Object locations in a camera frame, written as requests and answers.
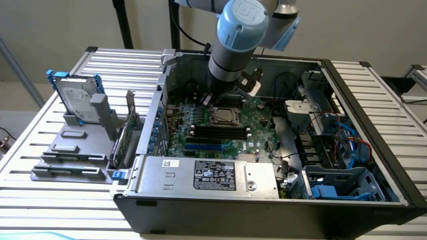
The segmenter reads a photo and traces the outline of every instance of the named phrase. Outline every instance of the motherboard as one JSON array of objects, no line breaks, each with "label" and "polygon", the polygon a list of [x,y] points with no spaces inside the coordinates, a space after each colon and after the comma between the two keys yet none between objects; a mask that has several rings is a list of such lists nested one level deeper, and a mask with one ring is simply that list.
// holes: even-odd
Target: motherboard
[{"label": "motherboard", "polygon": [[223,97],[211,107],[188,98],[171,98],[168,157],[243,160],[271,163],[277,142],[268,101]]}]

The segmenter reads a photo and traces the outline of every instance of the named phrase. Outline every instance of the metal case frame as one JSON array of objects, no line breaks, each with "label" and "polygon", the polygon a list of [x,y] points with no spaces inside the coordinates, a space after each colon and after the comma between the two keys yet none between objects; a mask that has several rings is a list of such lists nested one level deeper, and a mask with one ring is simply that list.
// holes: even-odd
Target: metal case frame
[{"label": "metal case frame", "polygon": [[[356,121],[371,143],[406,202],[356,202],[335,200],[289,199],[204,199],[140,196],[124,191],[113,201],[133,231],[151,234],[271,237],[305,239],[353,239],[385,224],[404,224],[427,212],[427,202],[385,144],[360,104],[353,97],[332,62],[327,59],[257,56],[269,60],[319,62],[321,71],[347,114]],[[140,155],[133,165],[133,183],[140,183]]]}]

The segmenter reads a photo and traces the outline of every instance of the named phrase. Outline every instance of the cpu socket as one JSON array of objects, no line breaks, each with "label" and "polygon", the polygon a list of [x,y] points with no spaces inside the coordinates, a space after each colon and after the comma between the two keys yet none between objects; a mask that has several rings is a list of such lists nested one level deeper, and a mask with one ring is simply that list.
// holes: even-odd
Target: cpu socket
[{"label": "cpu socket", "polygon": [[209,109],[211,125],[237,126],[239,125],[239,109],[236,107],[211,107]]}]

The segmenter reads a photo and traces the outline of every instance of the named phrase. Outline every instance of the white wall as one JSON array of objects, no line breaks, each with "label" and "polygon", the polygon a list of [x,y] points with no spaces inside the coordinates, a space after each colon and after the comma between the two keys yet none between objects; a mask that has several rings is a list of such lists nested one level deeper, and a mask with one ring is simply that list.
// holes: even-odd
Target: white wall
[{"label": "white wall", "polygon": [[[169,48],[168,0],[125,4],[135,47]],[[297,7],[288,48],[264,54],[368,61],[395,76],[410,64],[427,64],[427,0],[299,0]],[[213,42],[213,14],[181,7],[180,21],[199,41]],[[123,48],[111,0],[0,0],[0,36],[36,83],[47,82],[47,69],[69,71],[87,46]],[[184,36],[181,47],[201,50]],[[0,81],[17,81],[1,56]]]},{"label": "white wall", "polygon": [[[265,55],[368,61],[389,76],[401,76],[411,64],[427,64],[427,0],[297,0],[296,5],[301,21],[291,43],[284,52],[265,50]],[[188,12],[183,28],[212,42],[213,14],[181,10]],[[188,40],[183,46],[201,49]]]}]

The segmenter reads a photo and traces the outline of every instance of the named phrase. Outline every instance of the green circuit board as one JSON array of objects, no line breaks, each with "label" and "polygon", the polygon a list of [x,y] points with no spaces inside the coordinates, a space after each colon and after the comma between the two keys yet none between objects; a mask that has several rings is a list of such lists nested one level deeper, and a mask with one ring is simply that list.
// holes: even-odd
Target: green circuit board
[{"label": "green circuit board", "polygon": [[259,104],[265,106],[261,99],[253,98],[244,102],[243,107],[237,107],[239,124],[235,127],[249,128],[251,136],[247,140],[221,139],[223,151],[189,150],[185,149],[185,144],[187,138],[192,138],[191,126],[192,124],[211,126],[212,110],[196,105],[188,99],[172,98],[168,102],[168,109],[172,110],[168,110],[169,143],[167,156],[236,160],[239,154],[249,154],[256,156],[259,163],[275,161],[275,159],[268,158],[269,149],[277,141],[275,126],[271,125],[271,108],[259,109]]}]

